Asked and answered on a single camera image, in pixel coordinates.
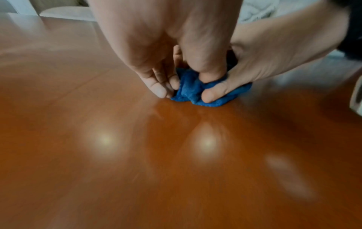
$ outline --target table surface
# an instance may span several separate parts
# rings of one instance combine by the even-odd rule
[[[0,228],[361,228],[360,63],[206,108],[156,98],[96,23],[0,31]]]

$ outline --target wooden table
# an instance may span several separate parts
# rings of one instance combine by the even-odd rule
[[[361,228],[360,67],[206,108],[156,98],[96,23],[2,14],[0,228]]]

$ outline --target glossy wood surface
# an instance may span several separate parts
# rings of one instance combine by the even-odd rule
[[[206,108],[156,98],[95,23],[2,14],[0,228],[361,228],[360,67]]]

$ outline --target blue cloth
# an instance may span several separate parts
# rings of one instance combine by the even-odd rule
[[[232,52],[231,54],[229,51],[227,55],[228,71],[232,69],[237,63],[238,61],[234,53]],[[203,83],[199,80],[199,73],[195,72],[192,69],[178,68],[176,69],[176,71],[180,78],[180,88],[177,91],[176,95],[171,99],[177,102],[191,101],[195,105],[217,107],[235,99],[236,97],[238,97],[238,95],[249,91],[252,87],[252,84],[248,83],[236,88],[229,94],[225,95],[222,98],[219,98],[212,103],[204,103],[201,99],[202,92],[205,89],[212,88],[216,84],[224,81],[227,78],[227,74],[217,81],[211,83]]]

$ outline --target blue microfiber towel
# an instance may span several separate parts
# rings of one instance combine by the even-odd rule
[[[228,51],[226,56],[227,61],[227,70],[229,71],[232,69],[237,63],[238,60],[235,57],[235,54],[232,50]],[[176,69],[177,74],[180,78],[180,88],[177,91],[176,95],[172,97],[171,99],[177,102],[186,102],[191,101],[195,105],[200,106],[209,106],[209,107],[218,107],[222,106],[225,103],[235,99],[240,95],[241,93],[245,93],[250,90],[252,87],[251,83],[242,85],[229,94],[225,95],[222,98],[219,98],[218,100],[212,102],[212,103],[204,103],[201,99],[201,94],[205,89],[212,88],[216,84],[224,81],[227,78],[227,74],[214,82],[211,83],[203,83],[199,80],[199,73],[195,72],[192,69],[183,69],[178,68]]]

